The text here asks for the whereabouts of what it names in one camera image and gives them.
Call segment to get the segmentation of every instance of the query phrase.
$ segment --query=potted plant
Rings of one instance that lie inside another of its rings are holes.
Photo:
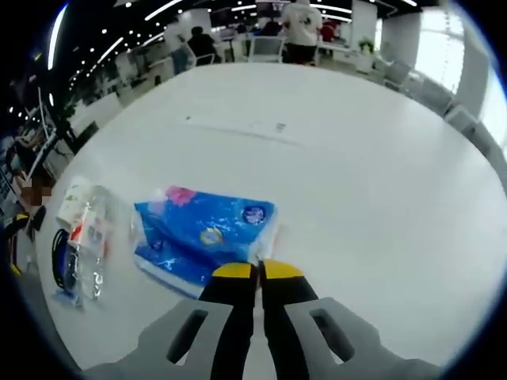
[[[362,39],[358,44],[359,49],[363,54],[373,54],[375,51],[375,45],[373,44],[373,41],[369,40],[368,38]]]
[[[375,45],[367,38],[362,39],[358,44],[360,54],[357,55],[356,70],[363,74],[369,74],[372,71]]]

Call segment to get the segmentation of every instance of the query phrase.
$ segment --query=white wall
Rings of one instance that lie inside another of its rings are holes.
[[[187,40],[192,37],[194,26],[202,27],[205,33],[212,32],[212,19],[209,16],[208,8],[187,10],[180,15],[179,20],[183,27],[183,35]]]
[[[369,2],[352,1],[352,49],[359,48],[359,41],[364,38],[375,41],[377,6]]]
[[[421,15],[419,13],[392,17],[383,21],[382,45],[389,43],[395,57],[412,67],[415,67],[417,60],[420,35]]]
[[[470,114],[479,117],[486,94],[490,62],[484,50],[479,50],[473,36],[465,29],[463,72],[456,99]]]

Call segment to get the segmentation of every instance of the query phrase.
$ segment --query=black cable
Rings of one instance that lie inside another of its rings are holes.
[[[53,238],[51,249],[53,278],[56,285],[66,291],[72,290],[76,283],[74,275],[76,257],[70,253],[71,247],[67,245],[68,238],[68,232],[58,230]]]

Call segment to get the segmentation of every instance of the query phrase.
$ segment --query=gray gripper frame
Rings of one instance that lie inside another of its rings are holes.
[[[332,298],[286,305],[310,380],[429,380],[440,368],[402,359],[380,343],[379,332]],[[333,351],[344,363],[337,363]]]
[[[141,333],[133,352],[82,375],[88,380],[208,380],[231,311],[230,305],[185,299]],[[196,335],[186,347],[189,330]],[[185,364],[177,365],[187,350]]]

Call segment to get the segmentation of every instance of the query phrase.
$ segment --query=window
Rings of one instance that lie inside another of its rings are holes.
[[[507,100],[493,67],[488,74],[486,95],[479,119],[497,144],[507,153]]]
[[[456,93],[465,47],[461,19],[444,9],[425,9],[415,69]]]
[[[380,51],[380,45],[382,44],[382,19],[377,20],[375,27],[375,50]]]

